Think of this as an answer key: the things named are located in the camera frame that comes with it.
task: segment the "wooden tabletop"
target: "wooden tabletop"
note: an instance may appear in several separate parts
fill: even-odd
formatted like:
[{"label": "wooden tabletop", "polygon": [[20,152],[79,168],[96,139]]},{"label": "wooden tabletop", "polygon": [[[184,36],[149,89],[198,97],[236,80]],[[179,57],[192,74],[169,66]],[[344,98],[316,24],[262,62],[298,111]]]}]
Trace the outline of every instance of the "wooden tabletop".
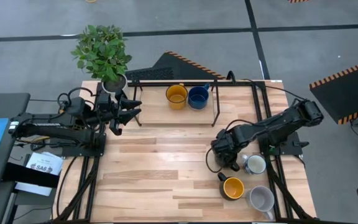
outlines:
[{"label": "wooden tabletop", "polygon": [[[266,81],[266,84],[283,88],[281,82]],[[96,81],[83,82],[83,87],[94,92],[96,86]],[[273,114],[288,107],[284,92],[268,88],[267,93]],[[234,119],[257,121],[250,87],[222,86],[219,87],[219,95],[221,114],[215,127],[210,124],[144,124],[139,127],[133,120],[124,127],[122,136],[115,136],[107,129],[108,140],[104,156],[100,159],[91,221],[266,221],[260,212],[247,205],[245,194],[233,202],[224,200],[219,194],[217,175],[205,165],[206,151],[220,129]],[[85,91],[80,96],[93,101]],[[264,113],[262,97],[260,104]],[[240,153],[258,154],[258,142],[252,142]],[[64,162],[62,174],[71,160],[72,158],[68,158]],[[213,153],[209,155],[208,161],[212,169],[218,169]],[[293,156],[282,156],[282,161],[289,191],[305,211],[315,217],[303,164]],[[83,158],[77,158],[67,175],[62,188],[60,212],[77,191],[82,163]],[[240,178],[246,191],[258,185],[269,187],[266,172],[249,175],[243,170],[233,172],[224,169],[223,173]],[[277,192],[284,216],[282,195],[278,189]],[[85,215],[87,194],[86,192],[83,197],[80,217]],[[55,208],[56,199],[53,206],[54,217]]]}]

